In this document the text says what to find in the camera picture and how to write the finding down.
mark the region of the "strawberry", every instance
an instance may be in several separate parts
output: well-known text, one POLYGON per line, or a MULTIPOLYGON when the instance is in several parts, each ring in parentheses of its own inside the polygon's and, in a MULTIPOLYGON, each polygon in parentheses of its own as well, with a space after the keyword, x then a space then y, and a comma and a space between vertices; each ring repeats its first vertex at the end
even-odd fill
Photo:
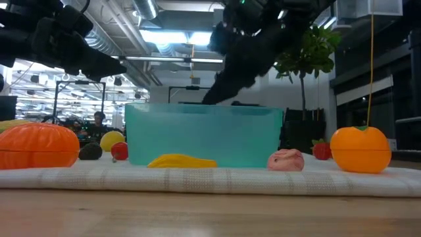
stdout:
POLYGON ((332 151, 330 151, 330 145, 328 142, 325 142, 323 139, 313 140, 313 155, 316 159, 321 161, 328 160, 332 158, 332 151))

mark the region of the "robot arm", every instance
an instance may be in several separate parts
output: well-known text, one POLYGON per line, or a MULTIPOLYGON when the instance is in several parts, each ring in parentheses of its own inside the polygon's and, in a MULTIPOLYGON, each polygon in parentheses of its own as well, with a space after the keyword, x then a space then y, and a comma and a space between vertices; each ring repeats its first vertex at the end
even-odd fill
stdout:
POLYGON ((202 100, 214 105, 250 88, 276 57, 294 47, 317 16, 335 0, 232 0, 212 33, 209 48, 225 56, 225 67, 202 100), (281 11, 285 17, 278 19, 281 11))

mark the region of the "potted plant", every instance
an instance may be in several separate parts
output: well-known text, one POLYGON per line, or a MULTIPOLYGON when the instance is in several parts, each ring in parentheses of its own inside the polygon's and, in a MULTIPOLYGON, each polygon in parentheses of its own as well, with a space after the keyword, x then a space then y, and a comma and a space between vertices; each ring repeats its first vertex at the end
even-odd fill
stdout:
POLYGON ((334 69, 334 61, 330 55, 334 53, 341 41, 337 32, 314 25, 303 35, 296 47, 287 50, 276 60, 276 78, 288 77, 293 83, 291 74, 298 76, 301 83, 301 98, 303 102, 303 119, 285 122, 286 138, 291 148, 302 152, 310 152, 312 140, 319 140, 324 136, 326 123, 324 121, 306 118, 306 100, 304 77, 313 74, 318 78, 320 71, 329 73, 334 69))

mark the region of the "green plant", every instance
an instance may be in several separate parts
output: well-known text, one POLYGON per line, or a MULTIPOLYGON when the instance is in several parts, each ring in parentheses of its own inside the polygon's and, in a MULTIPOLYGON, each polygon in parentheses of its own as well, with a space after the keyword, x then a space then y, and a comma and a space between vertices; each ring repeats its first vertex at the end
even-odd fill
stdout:
POLYGON ((318 78, 320 71, 331 72, 334 69, 334 61, 329 56, 336 51, 340 41, 337 32, 314 25, 304 33, 300 44, 278 55, 275 66, 278 71, 276 78, 287 76, 291 83, 293 83, 291 73, 300 78, 303 120, 305 120, 304 77, 313 71, 315 78, 318 78))

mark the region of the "person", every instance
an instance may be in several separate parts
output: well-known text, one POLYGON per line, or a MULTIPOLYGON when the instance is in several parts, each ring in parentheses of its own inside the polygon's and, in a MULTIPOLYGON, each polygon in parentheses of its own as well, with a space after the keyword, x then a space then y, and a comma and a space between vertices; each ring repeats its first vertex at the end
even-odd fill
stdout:
POLYGON ((93 114, 93 117, 94 124, 89 126, 86 132, 89 136, 95 138, 99 142, 101 141, 101 138, 108 132, 107 127, 103 125, 105 114, 101 111, 97 111, 95 114, 93 114))

